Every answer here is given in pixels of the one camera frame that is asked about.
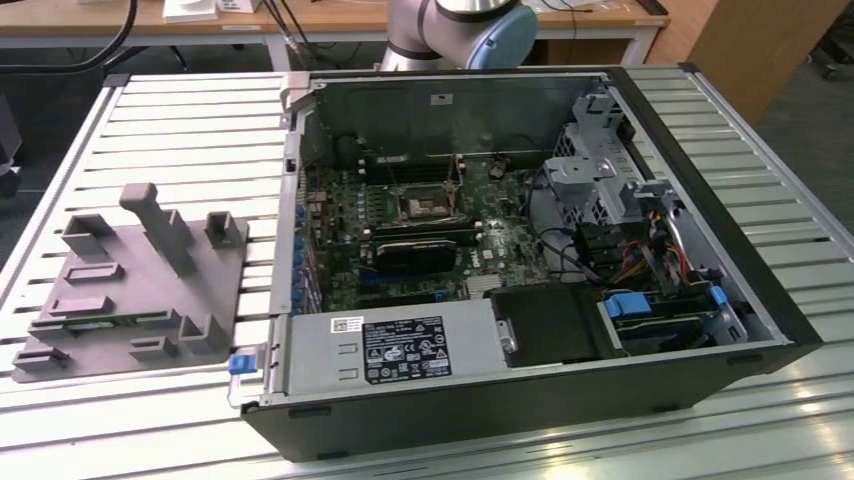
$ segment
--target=barcode sticker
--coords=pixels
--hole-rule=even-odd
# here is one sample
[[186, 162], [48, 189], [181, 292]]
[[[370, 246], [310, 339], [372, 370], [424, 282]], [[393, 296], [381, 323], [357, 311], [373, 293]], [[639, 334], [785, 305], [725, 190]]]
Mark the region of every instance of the barcode sticker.
[[364, 317], [337, 317], [332, 319], [332, 333], [360, 332]]

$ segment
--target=aluminum slotted table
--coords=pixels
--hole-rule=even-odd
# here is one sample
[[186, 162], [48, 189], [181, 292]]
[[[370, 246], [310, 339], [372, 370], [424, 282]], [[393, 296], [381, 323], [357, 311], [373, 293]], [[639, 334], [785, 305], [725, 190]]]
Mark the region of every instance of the aluminum slotted table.
[[[673, 67], [628, 72], [828, 343], [815, 353], [687, 410], [310, 464], [281, 460], [240, 420], [225, 398], [224, 364], [14, 383], [10, 361], [66, 252], [57, 229], [72, 212], [100, 213], [114, 225], [132, 222], [114, 206], [128, 182], [154, 182], [161, 204], [186, 220], [214, 210], [249, 219], [234, 346], [266, 340], [280, 76], [132, 77], [101, 91], [0, 274], [0, 471], [53, 479], [241, 480], [850, 474], [851, 236], [700, 75]], [[643, 144], [637, 148], [648, 154]], [[647, 161], [660, 170], [653, 158]]]

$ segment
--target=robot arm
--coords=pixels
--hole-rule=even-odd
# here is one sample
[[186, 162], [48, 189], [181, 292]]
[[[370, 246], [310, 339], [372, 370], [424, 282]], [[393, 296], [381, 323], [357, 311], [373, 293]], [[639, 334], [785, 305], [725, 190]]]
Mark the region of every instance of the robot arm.
[[536, 14], [519, 0], [393, 0], [381, 69], [435, 70], [443, 58], [465, 69], [517, 67], [535, 38]]

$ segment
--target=motherboard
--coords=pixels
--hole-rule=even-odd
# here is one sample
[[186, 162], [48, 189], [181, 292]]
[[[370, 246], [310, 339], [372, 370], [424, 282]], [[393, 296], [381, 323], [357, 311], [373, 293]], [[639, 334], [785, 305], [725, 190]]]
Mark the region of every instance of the motherboard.
[[539, 284], [548, 267], [527, 217], [532, 171], [504, 155], [306, 168], [324, 311], [480, 298]]

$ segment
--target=white sticker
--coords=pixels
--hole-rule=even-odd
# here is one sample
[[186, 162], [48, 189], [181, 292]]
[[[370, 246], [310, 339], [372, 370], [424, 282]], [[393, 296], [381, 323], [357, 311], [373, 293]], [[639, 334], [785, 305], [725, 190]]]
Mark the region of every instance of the white sticker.
[[332, 333], [360, 332], [364, 317], [337, 317], [332, 319]]
[[225, 31], [256, 31], [260, 30], [260, 25], [222, 25], [222, 30]]
[[431, 105], [453, 105], [452, 93], [437, 93], [429, 96]]

